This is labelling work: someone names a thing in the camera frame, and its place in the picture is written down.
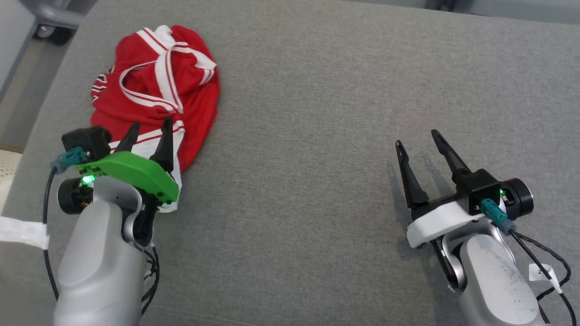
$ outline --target gray panel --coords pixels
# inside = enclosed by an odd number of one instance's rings
[[[160,24],[206,40],[222,93],[179,211],[156,221],[161,282],[142,325],[462,325],[432,252],[405,239],[394,142],[432,198],[452,191],[431,128],[471,168],[525,180],[537,208],[519,230],[580,267],[580,27],[367,3],[99,1],[52,85],[6,214],[40,220],[48,162],[62,133],[88,125],[95,76],[124,35]],[[53,198],[49,221],[58,264],[76,218]],[[24,294],[52,295],[39,250],[0,244],[0,263]],[[564,290],[580,306],[578,281]],[[543,307],[568,322],[558,297]]]

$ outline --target white plastic part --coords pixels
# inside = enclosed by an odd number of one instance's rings
[[[544,275],[544,273],[542,273],[542,270],[540,270],[538,265],[530,264],[530,266],[528,267],[528,270],[530,271],[530,281],[531,282],[549,281],[552,287],[556,289],[556,292],[562,293],[562,290],[560,289],[560,284],[558,283],[558,278],[556,277],[556,273],[554,273],[554,269],[548,264],[542,264],[542,266],[546,269],[548,274],[550,274],[552,279],[548,280],[548,278]]]
[[[411,223],[407,228],[407,240],[412,248],[416,248],[482,216],[469,215],[456,201],[450,202]]]
[[[48,249],[50,236],[41,222],[22,221],[0,216],[0,241],[20,242]]]

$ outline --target white perforated surface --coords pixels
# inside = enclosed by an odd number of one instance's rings
[[[22,154],[0,150],[0,213],[12,185]]]

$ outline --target green plastic part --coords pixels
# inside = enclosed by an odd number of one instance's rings
[[[179,188],[155,161],[120,151],[90,163],[76,165],[83,175],[108,175],[155,195],[163,203],[177,201]]]

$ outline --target caster wheel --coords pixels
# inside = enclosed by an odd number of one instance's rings
[[[73,37],[73,31],[70,28],[55,27],[55,31],[46,39],[55,45],[65,45]]]

